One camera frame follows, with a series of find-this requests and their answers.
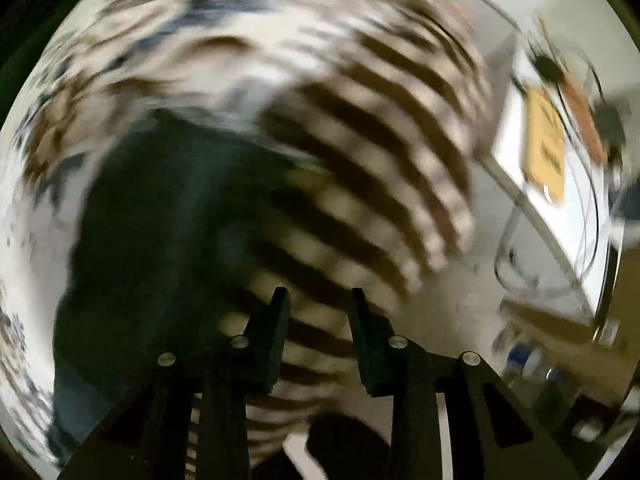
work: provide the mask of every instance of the black cable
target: black cable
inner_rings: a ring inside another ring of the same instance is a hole
[[[571,115],[569,114],[569,111],[567,109],[567,106],[564,102],[564,98],[562,97],[562,93],[560,91],[560,88],[558,87],[557,84],[554,85],[556,88],[556,91],[558,92],[558,96],[560,98],[561,104],[562,104],[562,108],[564,110],[565,115],[567,116],[567,118],[570,118]],[[513,209],[511,210],[511,213],[507,219],[507,223],[504,227],[504,231],[502,232],[502,237],[500,238],[500,243],[498,244],[498,250],[495,253],[495,258],[494,258],[494,275],[495,275],[495,279],[498,281],[498,283],[500,283],[500,286],[502,288],[504,288],[504,290],[508,291],[508,292],[512,292],[513,294],[517,294],[520,296],[529,296],[529,297],[534,297],[534,298],[538,298],[538,299],[544,299],[544,300],[553,300],[553,299],[557,299],[557,298],[561,298],[567,294],[570,294],[571,292],[573,292],[578,286],[580,286],[582,284],[582,280],[584,279],[584,277],[590,272],[590,270],[593,268],[593,265],[595,263],[595,259],[596,259],[596,255],[598,253],[598,243],[600,240],[600,213],[598,210],[598,197],[597,197],[597,193],[596,193],[596,189],[595,189],[595,184],[593,183],[593,178],[591,177],[591,172],[590,172],[590,168],[587,167],[587,164],[585,163],[585,161],[582,159],[582,157],[580,156],[577,147],[576,147],[576,143],[575,140],[572,138],[572,136],[569,133],[569,128],[566,125],[566,122],[564,120],[564,117],[562,117],[562,115],[560,114],[558,108],[556,107],[556,105],[552,102],[551,103],[552,106],[555,108],[556,113],[558,113],[558,116],[560,117],[560,121],[562,123],[562,127],[564,129],[564,134],[567,137],[567,139],[569,140],[569,143],[571,144],[571,146],[573,147],[573,149],[576,152],[576,155],[578,156],[578,159],[580,160],[580,163],[584,169],[585,174],[587,175],[587,178],[589,180],[589,184],[591,187],[591,193],[593,195],[593,200],[594,200],[594,207],[595,207],[595,216],[596,216],[596,240],[595,240],[595,244],[594,244],[594,248],[593,248],[593,254],[591,255],[591,259],[589,262],[589,265],[582,269],[582,272],[580,274],[579,277],[576,277],[575,280],[573,280],[573,282],[571,282],[568,286],[562,286],[562,287],[558,287],[558,288],[546,288],[543,290],[539,290],[539,289],[535,289],[535,288],[528,288],[528,289],[520,289],[514,286],[511,286],[510,284],[506,283],[504,281],[504,279],[502,278],[502,276],[500,275],[500,271],[498,270],[498,265],[501,263],[501,257],[505,254],[505,248],[506,245],[508,243],[508,241],[511,239],[511,237],[513,237],[513,233],[515,231],[515,227],[516,227],[516,223],[518,220],[518,216],[519,214],[522,212],[522,207],[520,205],[520,201],[516,200],[516,202],[513,205]]]

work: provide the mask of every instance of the screw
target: screw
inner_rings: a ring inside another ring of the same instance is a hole
[[[465,352],[462,354],[462,360],[469,366],[478,366],[482,359],[475,352]]]
[[[175,355],[171,352],[165,352],[158,358],[158,364],[160,366],[171,366],[175,363]]]
[[[391,346],[391,348],[397,348],[401,350],[403,348],[406,348],[407,345],[408,342],[406,338],[402,337],[401,335],[393,335],[389,338],[389,346]]]
[[[249,340],[243,335],[237,335],[231,338],[231,346],[236,349],[243,349],[249,346]]]

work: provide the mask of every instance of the silver bolt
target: silver bolt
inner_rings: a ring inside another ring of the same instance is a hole
[[[406,338],[402,337],[401,335],[393,335],[389,338],[389,346],[391,346],[391,348],[397,348],[401,350],[403,348],[406,348],[407,345],[408,342]]]
[[[237,335],[231,338],[231,346],[241,350],[249,346],[249,340],[243,335]]]
[[[482,359],[475,352],[465,352],[462,354],[462,360],[469,366],[478,366]]]
[[[165,352],[158,358],[158,364],[160,366],[171,366],[175,363],[175,355],[171,352]]]

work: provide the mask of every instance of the striped fabric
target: striped fabric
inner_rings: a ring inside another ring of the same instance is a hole
[[[242,332],[276,286],[289,289],[280,380],[246,409],[255,464],[354,371],[351,288],[393,316],[468,247],[466,162],[490,109],[482,60],[434,0],[87,1],[92,12],[76,9],[28,82],[48,86],[15,129],[27,190],[158,103],[251,116],[277,149],[310,156],[276,198],[260,268],[228,292],[237,312],[220,325]]]

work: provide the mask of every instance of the brown striped cloth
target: brown striped cloth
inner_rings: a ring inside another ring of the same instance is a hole
[[[233,291],[242,312],[221,324],[241,333],[276,286],[290,291],[280,380],[246,409],[253,464],[354,371],[351,288],[393,316],[468,247],[466,165],[490,110],[469,38],[436,0],[84,0],[18,98],[27,189],[158,102],[250,116],[277,149],[309,157],[250,288]]]

